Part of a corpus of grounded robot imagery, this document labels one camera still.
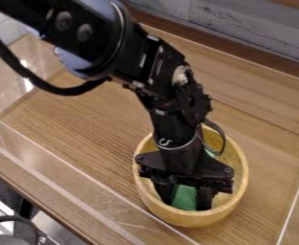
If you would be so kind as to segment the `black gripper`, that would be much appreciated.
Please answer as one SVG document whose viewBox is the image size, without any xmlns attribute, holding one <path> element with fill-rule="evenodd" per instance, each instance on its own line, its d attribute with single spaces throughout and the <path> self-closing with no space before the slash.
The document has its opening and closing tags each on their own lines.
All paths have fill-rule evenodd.
<svg viewBox="0 0 299 245">
<path fill-rule="evenodd" d="M 197 177 L 212 183 L 216 193 L 232 193 L 233 169 L 210 157 L 198 140 L 174 148 L 136 153 L 134 162 L 140 166 L 138 175 L 148 178 L 162 202 L 172 203 L 177 185 L 168 182 L 170 175 Z M 200 187 L 196 192 L 196 209 L 206 211 L 212 205 L 212 190 Z"/>
</svg>

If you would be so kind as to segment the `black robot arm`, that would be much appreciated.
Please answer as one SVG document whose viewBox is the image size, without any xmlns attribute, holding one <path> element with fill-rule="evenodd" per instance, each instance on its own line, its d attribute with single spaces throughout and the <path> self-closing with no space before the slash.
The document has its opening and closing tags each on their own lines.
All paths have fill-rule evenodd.
<svg viewBox="0 0 299 245">
<path fill-rule="evenodd" d="M 233 170 L 217 161 L 204 142 L 210 98 L 194 80 L 184 55 L 144 31 L 120 0 L 0 0 L 0 12 L 23 24 L 46 43 L 82 83 L 58 87 L 21 65 L 0 39 L 0 57 L 35 87 L 77 96 L 117 78 L 133 91 L 153 124 L 157 146 L 134 155 L 165 204 L 180 186 L 194 188 L 194 207 L 206 211 L 220 192 L 232 191 Z"/>
</svg>

